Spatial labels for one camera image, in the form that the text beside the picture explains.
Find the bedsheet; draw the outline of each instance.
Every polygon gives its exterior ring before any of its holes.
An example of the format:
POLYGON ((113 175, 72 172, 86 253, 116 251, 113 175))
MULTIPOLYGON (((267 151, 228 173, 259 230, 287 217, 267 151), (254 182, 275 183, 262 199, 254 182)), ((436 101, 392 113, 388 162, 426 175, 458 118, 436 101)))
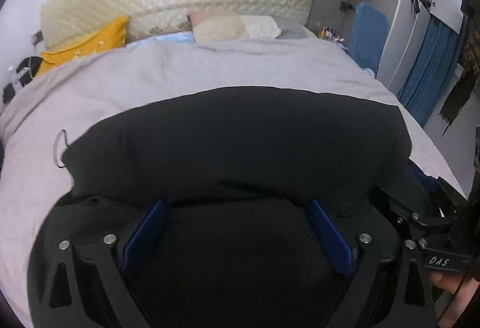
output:
POLYGON ((67 63, 35 79, 0 116, 0 288, 32 327, 26 270, 35 236, 72 179, 53 161, 61 129, 72 142, 101 119, 162 99, 227 86, 272 86, 337 93, 397 105, 412 139, 410 158, 427 175, 460 185, 411 115, 338 46, 317 39, 202 45, 152 42, 67 63))

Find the blue curtain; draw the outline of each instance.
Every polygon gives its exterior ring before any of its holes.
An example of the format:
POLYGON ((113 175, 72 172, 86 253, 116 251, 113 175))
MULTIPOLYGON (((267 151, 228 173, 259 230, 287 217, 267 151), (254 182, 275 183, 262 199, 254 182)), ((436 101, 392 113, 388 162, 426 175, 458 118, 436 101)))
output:
POLYGON ((455 31, 431 17, 417 60, 398 96, 422 127, 452 78, 457 41, 455 31))

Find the silver bolt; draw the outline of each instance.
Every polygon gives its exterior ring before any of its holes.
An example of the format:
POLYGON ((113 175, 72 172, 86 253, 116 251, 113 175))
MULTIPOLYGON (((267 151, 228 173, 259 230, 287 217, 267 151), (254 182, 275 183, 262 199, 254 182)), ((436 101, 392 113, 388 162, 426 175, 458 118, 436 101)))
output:
POLYGON ((360 240, 360 242, 362 242, 363 244, 369 244, 371 243, 371 236, 367 233, 362 233, 358 239, 360 240))
POLYGON ((408 249, 415 249, 416 248, 415 241, 413 241, 413 240, 405 240, 405 246, 408 249))
POLYGON ((104 238, 103 238, 103 242, 105 244, 113 244, 115 242, 117 238, 115 237, 114 234, 107 234, 104 238))
POLYGON ((66 250, 69 246, 70 246, 70 242, 69 242, 68 240, 64 240, 64 241, 62 241, 62 242, 58 245, 58 247, 59 247, 62 251, 66 250))

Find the hand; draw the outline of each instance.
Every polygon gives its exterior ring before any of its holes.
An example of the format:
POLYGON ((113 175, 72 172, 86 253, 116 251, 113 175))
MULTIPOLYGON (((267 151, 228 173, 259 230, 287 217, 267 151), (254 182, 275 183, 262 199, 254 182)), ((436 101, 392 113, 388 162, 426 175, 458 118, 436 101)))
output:
MULTIPOLYGON (((441 271, 431 271, 429 276, 431 283, 442 290, 448 291, 450 294, 455 293, 463 278, 461 274, 441 271)), ((477 291, 478 286, 479 283, 473 278, 464 282, 452 305, 450 305, 447 312, 438 322, 440 328, 451 328, 455 324, 469 304, 475 291, 477 291)))

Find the yellow pillow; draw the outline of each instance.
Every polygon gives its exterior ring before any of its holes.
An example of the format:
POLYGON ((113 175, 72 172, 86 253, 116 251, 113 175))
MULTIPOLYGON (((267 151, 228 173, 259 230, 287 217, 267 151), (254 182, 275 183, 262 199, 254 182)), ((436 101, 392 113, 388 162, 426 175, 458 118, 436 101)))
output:
POLYGON ((118 47, 125 46, 127 31, 125 29, 128 23, 128 16, 122 15, 112 22, 108 23, 101 30, 81 40, 75 41, 61 50, 44 51, 40 57, 43 58, 40 68, 35 77, 38 77, 56 66, 60 66, 73 58, 80 58, 92 53, 108 51, 118 47))

